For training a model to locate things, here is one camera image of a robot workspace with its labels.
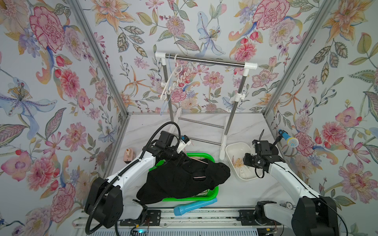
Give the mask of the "tan wooden clothespin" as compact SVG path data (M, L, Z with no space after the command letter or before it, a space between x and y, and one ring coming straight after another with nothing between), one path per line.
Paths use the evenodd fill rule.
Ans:
M243 159L238 158L235 163L233 164L234 168L241 168L244 166Z

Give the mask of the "black shorts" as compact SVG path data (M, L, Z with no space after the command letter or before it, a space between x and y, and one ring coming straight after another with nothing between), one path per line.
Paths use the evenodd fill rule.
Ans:
M223 163L215 163L204 159L208 165L189 160L182 165L172 161L151 170L146 183L138 191L136 197L141 204L154 204L165 198L188 198L206 190L224 184L230 177L230 168ZM194 175L206 176L203 179L193 179Z

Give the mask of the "white hanger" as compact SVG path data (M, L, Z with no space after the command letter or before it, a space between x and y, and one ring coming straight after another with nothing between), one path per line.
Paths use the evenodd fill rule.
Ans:
M193 68L189 68L187 71L184 71L184 66L179 65L177 63L178 60L178 54L175 54L173 56L173 60L175 62L175 68L168 77L166 82L161 82L161 86L163 87L160 99L162 101L165 101L170 95L180 84L183 84L188 76L192 76L194 73Z

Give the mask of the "pink hanger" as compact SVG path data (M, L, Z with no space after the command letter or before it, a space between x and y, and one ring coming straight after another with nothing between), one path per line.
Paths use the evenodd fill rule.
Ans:
M200 159L196 159L196 158L194 158L194 157L189 157L189 158L190 158L191 160L198 161L198 162L201 162L201 163L203 163L203 164L205 164L205 165L208 165L207 162L204 162L204 161L202 161L202 160L200 160ZM193 179L203 179L203 178L206 178L206 176L199 176L199 174L193 176Z

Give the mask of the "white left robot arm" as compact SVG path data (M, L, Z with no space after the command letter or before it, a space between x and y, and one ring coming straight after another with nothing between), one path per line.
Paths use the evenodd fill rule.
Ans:
M125 168L107 178L94 180L84 208L88 215L85 225L87 235L101 227L113 227L124 216L137 219L143 212L143 206L128 196L136 181L162 160L180 166L189 159L183 150L190 144L190 139L182 134L163 131L168 125L179 128L175 122L164 123L153 133L136 159ZM156 140L155 136L161 131L161 136Z

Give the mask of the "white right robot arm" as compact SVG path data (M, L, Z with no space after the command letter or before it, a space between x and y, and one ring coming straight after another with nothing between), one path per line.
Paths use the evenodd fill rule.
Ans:
M262 173L277 180L294 201L288 209L274 201L260 201L255 206L257 223L275 221L293 230L297 236L338 236L339 223L335 201L324 197L302 181L278 155L278 150L268 141L253 141L255 154L246 153L244 165L261 169Z

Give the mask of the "blue toy microphone on stand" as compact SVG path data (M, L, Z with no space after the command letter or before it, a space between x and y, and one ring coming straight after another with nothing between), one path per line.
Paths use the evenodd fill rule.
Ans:
M278 142L280 142L282 139L285 139L286 140L286 144L289 146L289 147L298 147L299 146L299 141L297 138L293 137L293 136L290 136L286 131L280 129L278 131L278 136L277 138L275 139L274 143L272 144L272 146L276 146L276 144Z

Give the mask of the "white tray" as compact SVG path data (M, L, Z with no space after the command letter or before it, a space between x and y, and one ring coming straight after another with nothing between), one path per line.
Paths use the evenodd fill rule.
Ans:
M244 164L245 154L252 154L251 147L246 143L234 143L226 146L226 156L234 170L237 178L241 181L251 181L257 179L255 169Z

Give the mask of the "pink small toy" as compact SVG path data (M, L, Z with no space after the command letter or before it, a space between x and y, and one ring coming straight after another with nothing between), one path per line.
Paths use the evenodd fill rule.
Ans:
M133 160L135 159L135 153L133 151L133 149L131 148L127 148L124 152L124 157L123 157L123 161L126 163L126 164L129 164L131 163Z

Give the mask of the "teal flashlight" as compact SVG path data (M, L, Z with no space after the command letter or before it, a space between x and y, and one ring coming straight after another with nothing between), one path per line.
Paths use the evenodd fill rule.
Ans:
M218 201L217 198L214 198L214 199L209 200L209 201L197 201L197 202L193 202L193 203L190 203L190 204L179 205L179 206L176 206L174 208L173 212L174 212L175 216L182 216L187 212L212 205L212 204L216 203L217 201Z

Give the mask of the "green plastic basket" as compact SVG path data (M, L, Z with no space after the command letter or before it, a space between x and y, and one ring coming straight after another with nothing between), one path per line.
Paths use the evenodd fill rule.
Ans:
M214 158L207 153L187 153L187 156L197 160L208 159L215 162ZM215 187L213 190L206 190L200 194L188 198L176 199L176 198L165 198L162 202L185 202L185 201L210 201L217 197L219 192L219 187Z

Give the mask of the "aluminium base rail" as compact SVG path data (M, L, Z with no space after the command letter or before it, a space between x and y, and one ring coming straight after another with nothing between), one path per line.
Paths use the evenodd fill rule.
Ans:
M117 229L101 227L95 236L293 236L288 226L277 221L258 224L254 208L205 207L182 216L172 208L152 208L140 226L119 221Z

